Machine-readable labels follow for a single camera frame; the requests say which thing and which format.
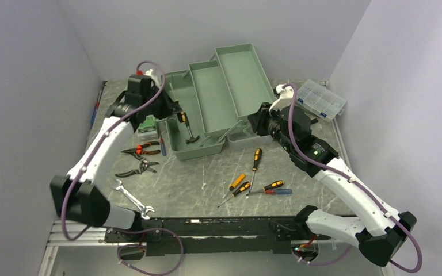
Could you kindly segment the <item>yellow black handle hammer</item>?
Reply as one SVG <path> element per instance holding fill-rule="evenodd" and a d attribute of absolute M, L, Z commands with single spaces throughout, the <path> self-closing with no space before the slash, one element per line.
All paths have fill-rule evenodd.
<path fill-rule="evenodd" d="M 199 136 L 194 136 L 194 134 L 193 134 L 193 132 L 192 132 L 192 129 L 191 129 L 191 127 L 190 127 L 190 123 L 189 123 L 189 120 L 188 120 L 188 116 L 186 115 L 186 113 L 185 113 L 184 111 L 181 111 L 181 112 L 179 112 L 179 114 L 177 115 L 177 117 L 178 117 L 178 120 L 179 120 L 180 123 L 185 124 L 185 126 L 186 126 L 186 128 L 187 128 L 187 131 L 188 131 L 188 134 L 189 134 L 189 138 L 186 139 L 185 142 L 186 142 L 187 144 L 191 144 L 191 143 L 195 143 L 195 142 L 197 142 L 198 139 L 199 139 Z"/>

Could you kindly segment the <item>green toolbox base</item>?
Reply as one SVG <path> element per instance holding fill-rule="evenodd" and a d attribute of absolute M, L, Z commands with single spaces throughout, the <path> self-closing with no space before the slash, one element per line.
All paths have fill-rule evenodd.
<path fill-rule="evenodd" d="M 201 122 L 201 112 L 192 78 L 184 76 L 187 71 L 170 72 L 165 75 L 165 90 L 172 100 L 178 101 L 180 107 L 188 116 L 191 132 L 198 136 L 198 141 L 187 144 L 190 138 L 187 127 L 180 123 L 177 116 L 166 119 L 168 145 L 178 160 L 188 160 L 221 152 L 226 139 L 217 136 L 206 135 Z"/>

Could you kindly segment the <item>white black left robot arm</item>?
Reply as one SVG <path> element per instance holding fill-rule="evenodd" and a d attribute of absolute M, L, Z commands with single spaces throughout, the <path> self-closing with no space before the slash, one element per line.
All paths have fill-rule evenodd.
<path fill-rule="evenodd" d="M 106 180 L 120 151 L 147 116 L 163 119 L 180 112 L 180 105 L 164 86 L 165 77 L 156 76 L 152 70 L 131 75 L 126 90 L 108 108 L 101 129 L 79 162 L 65 175 L 53 177 L 52 198 L 62 221 L 120 228 L 129 242 L 141 237 L 143 227 L 137 220 L 147 219 L 147 215 L 110 203 L 97 185 Z"/>

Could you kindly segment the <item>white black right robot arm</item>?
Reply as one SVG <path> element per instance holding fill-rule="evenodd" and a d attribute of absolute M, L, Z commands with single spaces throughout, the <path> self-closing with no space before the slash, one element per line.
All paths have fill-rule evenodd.
<path fill-rule="evenodd" d="M 387 266 L 414 228 L 415 215 L 399 212 L 361 183 L 338 152 L 311 133 L 311 120 L 300 107 L 289 122 L 289 107 L 270 106 L 264 102 L 247 117 L 254 133 L 271 136 L 298 169 L 332 190 L 355 214 L 341 217 L 307 205 L 294 218 L 296 235 L 335 238 L 358 248 L 371 263 Z"/>

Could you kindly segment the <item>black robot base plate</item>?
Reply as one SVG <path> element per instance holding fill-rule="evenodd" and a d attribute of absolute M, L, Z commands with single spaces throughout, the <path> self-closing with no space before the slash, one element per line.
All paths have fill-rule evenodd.
<path fill-rule="evenodd" d="M 106 243 L 146 245 L 147 256 L 259 252 L 289 254 L 293 245 L 311 240 L 312 233 L 293 216 L 152 218 L 127 232 L 108 229 Z"/>

